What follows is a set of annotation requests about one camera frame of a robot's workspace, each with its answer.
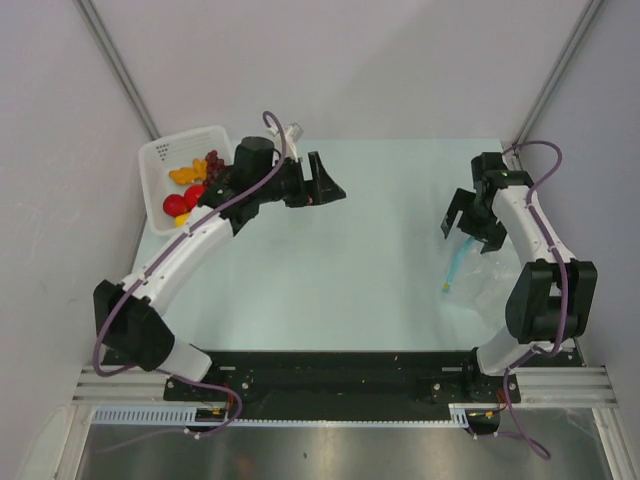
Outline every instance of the clear plastic bag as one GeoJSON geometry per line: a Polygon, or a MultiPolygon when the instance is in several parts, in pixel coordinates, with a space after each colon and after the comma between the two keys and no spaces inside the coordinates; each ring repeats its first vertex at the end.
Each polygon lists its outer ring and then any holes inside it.
{"type": "Polygon", "coordinates": [[[508,237],[499,251],[484,254],[482,243],[468,242],[453,257],[455,275],[450,272],[443,279],[443,301],[475,310],[488,328],[497,331],[504,326],[505,305],[520,275],[518,255],[508,237]]]}

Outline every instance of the red apple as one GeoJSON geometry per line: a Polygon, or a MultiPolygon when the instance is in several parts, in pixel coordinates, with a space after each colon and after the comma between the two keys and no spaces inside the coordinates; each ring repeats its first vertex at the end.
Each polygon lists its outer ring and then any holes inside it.
{"type": "Polygon", "coordinates": [[[164,210],[164,213],[172,217],[177,217],[189,211],[187,202],[185,202],[182,195],[178,195],[177,193],[172,193],[164,199],[162,209],[164,210]]]}

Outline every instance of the basket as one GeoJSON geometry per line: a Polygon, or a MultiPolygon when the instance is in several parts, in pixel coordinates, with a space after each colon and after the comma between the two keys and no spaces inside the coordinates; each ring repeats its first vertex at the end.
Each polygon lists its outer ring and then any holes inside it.
{"type": "Polygon", "coordinates": [[[138,152],[142,194],[151,230],[158,235],[172,235],[180,229],[162,209],[167,195],[184,194],[189,187],[177,185],[169,172],[180,167],[190,167],[194,158],[204,160],[211,150],[229,165],[232,163],[231,145],[227,132],[221,126],[197,128],[188,132],[162,137],[143,145],[138,152]]]}

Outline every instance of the white wall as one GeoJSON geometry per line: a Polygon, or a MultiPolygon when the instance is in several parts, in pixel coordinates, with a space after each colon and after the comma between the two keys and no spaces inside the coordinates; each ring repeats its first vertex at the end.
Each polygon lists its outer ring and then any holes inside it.
{"type": "MultiPolygon", "coordinates": [[[[640,2],[609,2],[530,138],[556,141],[566,160],[541,202],[563,240],[593,260],[599,280],[584,344],[605,364],[640,447],[640,2]]],[[[537,175],[553,162],[525,154],[537,175]]]]}
{"type": "Polygon", "coordinates": [[[512,139],[587,0],[95,0],[161,133],[512,139]]]}
{"type": "Polygon", "coordinates": [[[92,290],[131,261],[146,141],[73,2],[0,16],[0,478],[68,403],[93,329],[92,290]]]}

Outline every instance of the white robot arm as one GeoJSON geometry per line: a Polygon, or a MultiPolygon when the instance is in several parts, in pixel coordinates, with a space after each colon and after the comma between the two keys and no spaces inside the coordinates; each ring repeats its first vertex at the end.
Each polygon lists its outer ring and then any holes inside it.
{"type": "Polygon", "coordinates": [[[507,233],[513,241],[522,273],[505,306],[506,326],[477,353],[482,373],[502,375],[532,346],[544,349],[555,342],[562,318],[562,341],[584,333],[597,271],[560,241],[531,190],[527,172],[508,170],[501,153],[481,154],[471,161],[471,170],[475,192],[456,191],[442,230],[447,237],[461,211],[458,227],[485,244],[483,253],[499,250],[507,233]],[[558,259],[568,280],[564,313],[558,290],[552,288],[562,287],[558,259]]]}
{"type": "Polygon", "coordinates": [[[263,203],[282,200],[297,208],[346,198],[317,152],[309,153],[311,180],[304,180],[297,157],[280,159],[273,167],[275,153],[296,152],[294,144],[300,134],[300,128],[293,125],[277,145],[267,138],[244,138],[233,165],[207,188],[183,231],[118,285],[104,280],[96,287],[99,342],[146,371],[158,370],[196,382],[205,376],[211,367],[210,357],[175,338],[162,320],[171,300],[202,259],[237,235],[263,203]],[[287,142],[284,148],[283,138],[287,142]]]}

